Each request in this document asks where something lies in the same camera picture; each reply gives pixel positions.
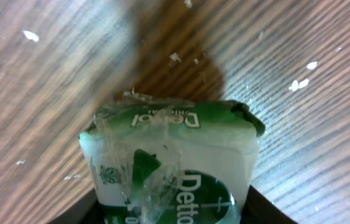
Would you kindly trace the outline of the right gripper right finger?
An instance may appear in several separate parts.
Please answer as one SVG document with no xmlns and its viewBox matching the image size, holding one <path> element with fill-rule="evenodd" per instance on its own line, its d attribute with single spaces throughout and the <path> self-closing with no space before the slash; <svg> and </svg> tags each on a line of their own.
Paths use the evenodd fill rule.
<svg viewBox="0 0 350 224">
<path fill-rule="evenodd" d="M 253 186 L 249 187 L 240 224 L 297 224 L 268 201 Z"/>
</svg>

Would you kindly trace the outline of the green white soap packet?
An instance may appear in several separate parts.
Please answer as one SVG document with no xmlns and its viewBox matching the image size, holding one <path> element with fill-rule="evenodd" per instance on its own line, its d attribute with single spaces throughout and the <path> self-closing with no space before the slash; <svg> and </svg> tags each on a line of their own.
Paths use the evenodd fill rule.
<svg viewBox="0 0 350 224">
<path fill-rule="evenodd" d="M 239 223 L 264 133 L 238 101 L 129 95 L 78 140 L 105 223 Z"/>
</svg>

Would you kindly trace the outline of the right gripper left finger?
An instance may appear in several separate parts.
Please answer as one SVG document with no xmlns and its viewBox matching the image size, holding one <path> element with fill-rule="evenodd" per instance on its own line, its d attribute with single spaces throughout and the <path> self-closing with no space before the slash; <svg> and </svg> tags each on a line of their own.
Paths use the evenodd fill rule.
<svg viewBox="0 0 350 224">
<path fill-rule="evenodd" d="M 90 190 L 79 201 L 72 205 L 48 224 L 104 224 L 103 212 L 99 206 L 96 191 Z"/>
</svg>

